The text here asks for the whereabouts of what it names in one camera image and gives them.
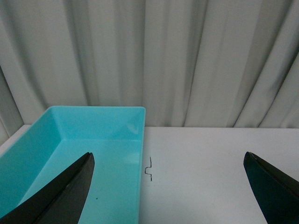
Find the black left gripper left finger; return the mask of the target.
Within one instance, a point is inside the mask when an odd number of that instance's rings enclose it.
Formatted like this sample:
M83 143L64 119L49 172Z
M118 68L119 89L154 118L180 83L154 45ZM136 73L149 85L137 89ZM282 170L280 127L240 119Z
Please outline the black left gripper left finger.
M88 152L28 200L0 219L2 224L77 224L94 171Z

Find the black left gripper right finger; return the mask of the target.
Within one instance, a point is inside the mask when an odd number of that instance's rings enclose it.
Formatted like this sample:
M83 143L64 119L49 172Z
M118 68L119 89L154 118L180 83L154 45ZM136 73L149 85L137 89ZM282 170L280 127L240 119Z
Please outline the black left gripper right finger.
M266 222L297 224L299 182L251 152L246 152L243 166Z

